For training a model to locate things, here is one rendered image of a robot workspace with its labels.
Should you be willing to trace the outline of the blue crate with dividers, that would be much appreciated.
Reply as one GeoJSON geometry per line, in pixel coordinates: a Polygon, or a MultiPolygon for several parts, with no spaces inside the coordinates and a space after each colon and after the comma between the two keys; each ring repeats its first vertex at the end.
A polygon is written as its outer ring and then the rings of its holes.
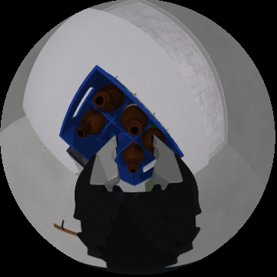
{"type": "Polygon", "coordinates": [[[96,65],[85,78],[84,82],[81,84],[78,91],[76,92],[70,106],[68,107],[68,111],[66,112],[64,121],[62,123],[59,136],[74,150],[76,150],[77,153],[89,160],[93,155],[95,155],[99,151],[99,149],[101,149],[105,145],[106,142],[108,142],[114,135],[117,135],[118,146],[116,147],[117,156],[115,158],[115,162],[118,165],[119,177],[122,181],[135,186],[152,177],[152,171],[154,167],[150,168],[146,172],[143,172],[143,167],[153,162],[155,160],[155,157],[153,157],[152,153],[148,152],[143,147],[141,134],[145,132],[154,123],[164,134],[165,144],[174,153],[177,153],[179,157],[182,158],[184,156],[182,151],[179,149],[177,144],[175,144],[175,141],[172,139],[170,134],[167,133],[165,128],[159,124],[159,121],[154,117],[154,115],[144,105],[142,105],[141,102],[138,101],[137,98],[134,95],[132,95],[132,93],[128,91],[124,85],[119,83],[117,79],[115,80],[113,76],[111,76],[105,70],[96,65]],[[97,91],[104,85],[116,85],[126,94],[126,99],[123,105],[113,112],[103,112],[101,109],[95,107],[93,103],[93,99],[97,91]],[[79,103],[81,102],[89,88],[92,88],[92,90],[85,98],[85,101],[82,103],[76,116],[73,117],[76,109],[78,108],[79,103]],[[137,136],[132,136],[128,134],[128,132],[123,129],[121,124],[122,113],[125,110],[125,107],[131,103],[135,103],[148,116],[147,126],[137,136]],[[76,130],[81,125],[82,116],[86,112],[94,108],[101,112],[109,121],[103,128],[103,131],[100,131],[100,133],[98,133],[97,135],[87,135],[84,138],[79,138],[76,134],[76,130]],[[137,173],[134,174],[128,171],[127,164],[124,162],[122,158],[122,151],[126,147],[128,147],[132,142],[135,142],[141,148],[143,148],[144,153],[144,158],[142,162],[138,164],[139,170],[137,171],[137,173]]]}

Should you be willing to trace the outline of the brown bottle with blue label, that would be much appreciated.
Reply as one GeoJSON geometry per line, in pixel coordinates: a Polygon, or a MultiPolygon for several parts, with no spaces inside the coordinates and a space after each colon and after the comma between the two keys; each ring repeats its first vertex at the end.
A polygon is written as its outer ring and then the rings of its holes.
{"type": "Polygon", "coordinates": [[[101,112],[94,108],[82,116],[81,125],[77,128],[76,134],[81,139],[87,135],[97,135],[108,121],[101,112]]]}

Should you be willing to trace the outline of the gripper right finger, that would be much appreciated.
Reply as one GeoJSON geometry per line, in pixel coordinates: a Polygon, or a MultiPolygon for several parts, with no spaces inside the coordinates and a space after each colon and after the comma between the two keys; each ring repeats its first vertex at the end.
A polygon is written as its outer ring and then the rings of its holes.
{"type": "Polygon", "coordinates": [[[189,167],[155,135],[152,135],[152,145],[156,159],[152,181],[156,185],[160,184],[162,190],[184,195],[192,203],[195,215],[201,214],[198,186],[189,167]]]}

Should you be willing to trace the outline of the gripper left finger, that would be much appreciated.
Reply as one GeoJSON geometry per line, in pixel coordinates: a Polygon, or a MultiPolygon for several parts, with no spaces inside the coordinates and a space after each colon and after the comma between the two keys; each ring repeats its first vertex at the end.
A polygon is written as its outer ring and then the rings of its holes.
{"type": "Polygon", "coordinates": [[[82,209],[90,198],[103,192],[112,192],[112,187],[119,184],[115,162],[117,145],[117,135],[114,135],[90,158],[80,173],[75,185],[75,219],[81,220],[82,209]]]}

